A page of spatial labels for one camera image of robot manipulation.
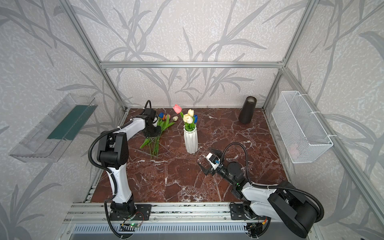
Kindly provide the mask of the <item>white ribbed vase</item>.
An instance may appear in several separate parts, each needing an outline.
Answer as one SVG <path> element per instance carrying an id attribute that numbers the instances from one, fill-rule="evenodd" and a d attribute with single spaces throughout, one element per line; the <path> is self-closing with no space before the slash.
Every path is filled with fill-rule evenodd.
<path id="1" fill-rule="evenodd" d="M 184 140 L 187 152 L 189 154 L 195 154 L 199 148 L 197 128 L 192 131 L 187 131 L 187 127 L 184 127 Z"/>

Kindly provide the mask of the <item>pink tulip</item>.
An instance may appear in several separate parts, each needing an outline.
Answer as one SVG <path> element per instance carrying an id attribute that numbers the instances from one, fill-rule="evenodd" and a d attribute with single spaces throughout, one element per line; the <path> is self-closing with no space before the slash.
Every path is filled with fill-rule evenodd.
<path id="1" fill-rule="evenodd" d="M 181 115 L 181 119 L 184 118 L 184 114 L 182 112 L 183 110 L 182 110 L 182 108 L 179 105 L 174 105 L 173 110 L 175 111 L 176 114 L 180 114 Z"/>

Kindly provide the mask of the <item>black cone vase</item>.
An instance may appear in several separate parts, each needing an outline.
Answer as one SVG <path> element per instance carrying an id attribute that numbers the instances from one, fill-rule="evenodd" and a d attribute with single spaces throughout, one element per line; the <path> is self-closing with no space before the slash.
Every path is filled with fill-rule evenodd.
<path id="1" fill-rule="evenodd" d="M 253 96 L 248 96 L 245 99 L 241 112 L 239 114 L 239 121 L 242 124 L 248 124 L 253 118 L 253 114 L 256 108 L 257 99 Z"/>

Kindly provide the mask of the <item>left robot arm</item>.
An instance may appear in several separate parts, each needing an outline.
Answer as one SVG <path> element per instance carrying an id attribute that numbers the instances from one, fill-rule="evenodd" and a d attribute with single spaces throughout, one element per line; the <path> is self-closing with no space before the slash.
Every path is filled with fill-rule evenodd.
<path id="1" fill-rule="evenodd" d="M 158 114 L 152 108 L 144 108 L 126 124 L 111 131 L 104 131 L 91 144 L 88 158 L 92 165 L 107 172 L 113 197 L 111 210 L 134 214 L 136 206 L 130 190 L 126 167 L 129 159 L 128 140 L 139 132 L 145 137 L 156 137 L 161 133 L 157 125 Z"/>

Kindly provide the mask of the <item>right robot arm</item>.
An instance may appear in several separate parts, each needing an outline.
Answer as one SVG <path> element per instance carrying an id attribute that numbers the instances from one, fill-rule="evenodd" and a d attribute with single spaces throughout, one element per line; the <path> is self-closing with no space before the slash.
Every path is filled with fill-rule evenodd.
<path id="1" fill-rule="evenodd" d="M 219 175 L 232 186 L 232 194 L 242 204 L 231 204 L 231 211 L 239 220 L 282 221 L 296 236 L 306 238 L 313 224 L 323 219 L 321 202 L 306 191 L 297 189 L 288 181 L 277 185 L 250 183 L 238 162 L 224 164 L 224 154 L 212 149 L 205 160 L 210 168 L 200 166 L 205 175 Z"/>

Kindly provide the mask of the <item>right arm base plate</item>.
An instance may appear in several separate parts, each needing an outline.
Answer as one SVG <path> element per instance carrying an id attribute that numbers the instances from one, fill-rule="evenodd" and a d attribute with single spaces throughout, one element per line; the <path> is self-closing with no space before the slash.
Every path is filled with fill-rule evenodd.
<path id="1" fill-rule="evenodd" d="M 241 203 L 237 204 L 234 202 L 230 202 L 230 215 L 231 220 L 256 220 L 259 221 L 263 219 L 262 216 L 256 215 L 249 204 Z"/>

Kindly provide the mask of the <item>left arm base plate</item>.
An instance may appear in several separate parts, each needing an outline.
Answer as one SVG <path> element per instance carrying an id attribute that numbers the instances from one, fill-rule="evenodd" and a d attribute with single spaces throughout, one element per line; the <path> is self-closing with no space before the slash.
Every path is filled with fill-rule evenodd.
<path id="1" fill-rule="evenodd" d="M 111 221 L 148 221 L 151 215 L 151 210 L 151 204 L 138 204 L 135 205 L 135 209 L 130 212 L 112 210 L 109 217 Z"/>

